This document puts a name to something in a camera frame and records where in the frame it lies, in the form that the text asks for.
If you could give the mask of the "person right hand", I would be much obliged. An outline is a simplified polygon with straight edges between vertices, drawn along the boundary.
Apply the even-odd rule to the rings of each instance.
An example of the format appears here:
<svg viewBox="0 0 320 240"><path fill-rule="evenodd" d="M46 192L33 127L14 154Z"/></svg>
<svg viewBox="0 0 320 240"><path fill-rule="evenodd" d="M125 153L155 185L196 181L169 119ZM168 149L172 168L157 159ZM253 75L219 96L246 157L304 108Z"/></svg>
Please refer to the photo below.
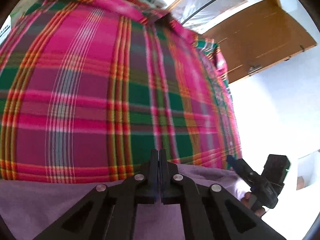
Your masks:
<svg viewBox="0 0 320 240"><path fill-rule="evenodd" d="M242 204L244 204L244 206L247 207L248 209L250 209L250 204L249 204L249 199L250 198L251 198L251 193L250 192L246 192L244 197L241 199ZM262 207L259 210L256 210L254 213L258 217L262 217L266 213L266 210Z"/></svg>

